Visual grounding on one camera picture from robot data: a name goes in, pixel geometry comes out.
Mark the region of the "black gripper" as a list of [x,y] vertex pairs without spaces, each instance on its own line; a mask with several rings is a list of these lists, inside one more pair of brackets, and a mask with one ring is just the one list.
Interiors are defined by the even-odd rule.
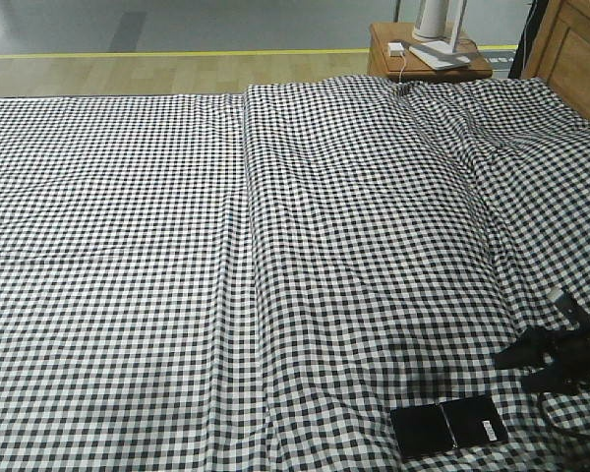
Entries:
[[[576,329],[557,332],[529,327],[493,356],[497,370],[544,368],[523,378],[527,393],[577,393],[590,384],[590,315],[565,288],[553,288],[548,299]],[[553,363],[546,361],[550,355]]]

